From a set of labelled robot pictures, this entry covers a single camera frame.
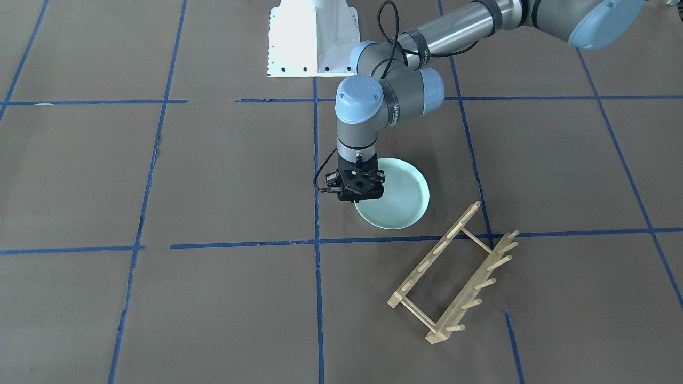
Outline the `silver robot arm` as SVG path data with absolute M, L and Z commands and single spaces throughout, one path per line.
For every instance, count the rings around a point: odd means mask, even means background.
M 643 1 L 472 1 L 395 41 L 363 41 L 350 56 L 353 75 L 337 88 L 337 156 L 342 167 L 376 160 L 381 129 L 425 115 L 444 102 L 446 88 L 429 64 L 463 53 L 502 30 L 535 28 L 586 51 L 617 41 Z

